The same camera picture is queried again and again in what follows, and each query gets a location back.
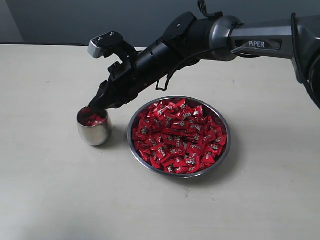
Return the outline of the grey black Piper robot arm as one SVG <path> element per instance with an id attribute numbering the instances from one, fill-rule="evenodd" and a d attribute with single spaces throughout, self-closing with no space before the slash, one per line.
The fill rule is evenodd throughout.
<path id="1" fill-rule="evenodd" d="M 237 57 L 271 57 L 292 61 L 297 81 L 311 100 L 320 103 L 320 18 L 244 24 L 217 12 L 197 19 L 191 12 L 176 18 L 163 35 L 143 51 L 136 51 L 118 32 L 92 39 L 89 54 L 98 59 L 117 55 L 89 106 L 100 112 L 133 101 L 140 92 L 170 80 L 175 72 L 201 60 L 229 62 Z"/>

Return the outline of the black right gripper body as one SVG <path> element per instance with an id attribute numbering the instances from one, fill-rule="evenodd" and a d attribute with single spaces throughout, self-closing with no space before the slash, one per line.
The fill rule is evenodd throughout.
<path id="1" fill-rule="evenodd" d="M 181 56 L 158 39 L 131 62 L 114 63 L 109 78 L 98 91 L 99 109 L 117 109 L 137 98 L 140 92 L 168 75 L 182 61 Z"/>

